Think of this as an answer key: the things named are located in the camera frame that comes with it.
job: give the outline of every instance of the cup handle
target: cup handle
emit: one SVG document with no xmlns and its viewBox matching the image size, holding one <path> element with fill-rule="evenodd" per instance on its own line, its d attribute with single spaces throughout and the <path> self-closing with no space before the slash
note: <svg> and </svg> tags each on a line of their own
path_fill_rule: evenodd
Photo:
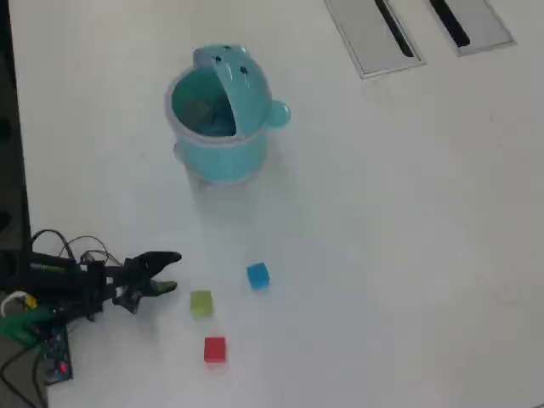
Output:
<svg viewBox="0 0 544 408">
<path fill-rule="evenodd" d="M 279 100 L 272 101 L 272 109 L 268 120 L 272 128 L 281 128 L 291 120 L 291 110 L 289 106 Z"/>
</svg>

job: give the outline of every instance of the wire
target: wire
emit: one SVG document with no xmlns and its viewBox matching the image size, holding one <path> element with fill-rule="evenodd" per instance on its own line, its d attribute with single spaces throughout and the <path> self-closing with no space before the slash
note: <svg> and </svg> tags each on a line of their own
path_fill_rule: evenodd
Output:
<svg viewBox="0 0 544 408">
<path fill-rule="evenodd" d="M 105 262 L 107 262 L 108 259 L 110 259 L 111 255 L 108 252 L 108 248 L 106 247 L 105 243 L 102 240 L 100 240 L 99 238 L 97 238 L 96 236 L 94 236 L 94 235 L 79 235 L 76 238 L 74 238 L 73 240 L 69 240 L 68 242 L 65 242 L 64 243 L 65 245 L 62 247 L 62 249 L 59 252 L 59 256 L 62 255 L 62 252 L 64 252 L 65 250 L 67 252 L 69 250 L 71 250 L 70 244 L 73 244 L 74 242 L 82 240 L 84 238 L 88 238 L 88 239 L 97 241 L 104 248 L 105 256 L 107 257 Z"/>
<path fill-rule="evenodd" d="M 111 262 L 113 262 L 117 266 L 122 265 L 122 263 L 116 257 L 111 255 L 109 252 L 105 252 L 105 251 L 102 251 L 102 250 L 99 250 L 99 249 L 89 249 L 89 250 L 85 251 L 82 254 L 82 261 L 83 262 L 88 261 L 89 260 L 89 255 L 91 255 L 91 257 L 92 257 L 93 253 L 99 253 L 100 255 L 106 257 L 104 262 L 107 262 L 108 260 L 110 260 Z"/>
<path fill-rule="evenodd" d="M 26 292 L 22 292 L 22 291 L 15 291 L 15 292 L 12 292 L 10 293 L 3 301 L 2 303 L 0 304 L 0 315 L 2 317 L 6 317 L 6 304 L 8 304 L 9 302 L 11 302 L 12 300 L 15 300 L 15 299 L 19 299 L 19 298 L 24 298 L 28 295 L 28 293 Z"/>
<path fill-rule="evenodd" d="M 38 237 L 46 232 L 50 232 L 52 234 L 55 234 L 57 235 L 60 240 L 62 241 L 62 244 L 64 245 L 62 247 L 62 250 L 66 250 L 68 252 L 68 256 L 70 257 L 70 259 L 73 259 L 74 261 L 76 260 L 76 257 L 74 256 L 74 252 L 71 250 L 70 248 L 70 243 L 66 240 L 65 236 L 62 235 L 59 231 L 57 231 L 56 229 L 42 229 L 40 231 L 38 231 L 36 234 L 34 234 L 31 238 L 31 248 L 34 247 L 34 242 L 36 242 L 36 240 L 38 239 Z"/>
<path fill-rule="evenodd" d="M 29 399 L 27 399 L 10 381 L 8 381 L 8 379 L 4 375 L 4 372 L 15 361 L 23 357 L 25 354 L 30 353 L 38 344 L 39 343 L 32 344 L 31 346 L 23 348 L 22 350 L 14 354 L 12 357 L 7 359 L 6 362 L 2 364 L 2 368 L 0 368 L 0 380 L 2 380 L 2 382 L 6 385 L 6 387 L 8 387 L 9 391 L 17 395 L 21 400 L 23 400 L 31 408 L 36 408 L 36 406 Z"/>
<path fill-rule="evenodd" d="M 40 363 L 41 358 L 42 358 L 42 353 L 36 354 L 36 357 L 34 358 L 34 364 L 32 365 L 32 383 L 34 384 L 34 390 L 36 391 L 36 395 L 38 400 L 40 401 L 40 405 L 43 408 L 47 408 L 48 403 L 45 400 L 45 398 L 43 398 L 42 390 L 40 389 L 40 386 L 37 383 L 37 367 L 38 367 L 38 364 Z"/>
</svg>

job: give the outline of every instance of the white table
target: white table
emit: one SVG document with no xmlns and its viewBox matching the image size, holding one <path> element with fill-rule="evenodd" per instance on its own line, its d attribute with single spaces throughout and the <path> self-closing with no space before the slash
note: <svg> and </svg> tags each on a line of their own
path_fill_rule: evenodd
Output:
<svg viewBox="0 0 544 408">
<path fill-rule="evenodd" d="M 71 334 L 52 407 L 544 401 L 544 3 L 494 0 L 518 45 L 465 58 L 423 1 L 394 4 L 428 64 L 362 82 L 321 0 L 11 2 L 32 228 L 184 254 L 175 294 Z M 230 190 L 191 185 L 164 116 L 210 42 L 245 44 L 293 110 Z"/>
</svg>

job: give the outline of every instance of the cube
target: cube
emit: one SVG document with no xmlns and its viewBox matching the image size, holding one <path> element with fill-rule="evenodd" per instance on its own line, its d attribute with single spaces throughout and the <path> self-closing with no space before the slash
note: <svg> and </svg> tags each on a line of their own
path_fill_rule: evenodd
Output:
<svg viewBox="0 0 544 408">
<path fill-rule="evenodd" d="M 190 293 L 190 312 L 194 317 L 213 315 L 213 299 L 210 291 L 195 291 Z"/>
<path fill-rule="evenodd" d="M 224 337 L 206 337 L 204 340 L 204 361 L 221 364 L 227 360 L 227 343 Z"/>
<path fill-rule="evenodd" d="M 247 268 L 247 277 L 254 291 L 268 287 L 270 283 L 269 271 L 264 263 L 256 263 Z"/>
</svg>

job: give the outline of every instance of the green cube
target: green cube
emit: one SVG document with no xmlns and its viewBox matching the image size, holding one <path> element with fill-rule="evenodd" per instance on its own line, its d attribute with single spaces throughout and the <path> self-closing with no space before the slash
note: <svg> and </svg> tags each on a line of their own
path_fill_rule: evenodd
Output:
<svg viewBox="0 0 544 408">
<path fill-rule="evenodd" d="M 208 317 L 213 315 L 212 293 L 210 291 L 191 292 L 190 312 L 194 317 Z"/>
</svg>

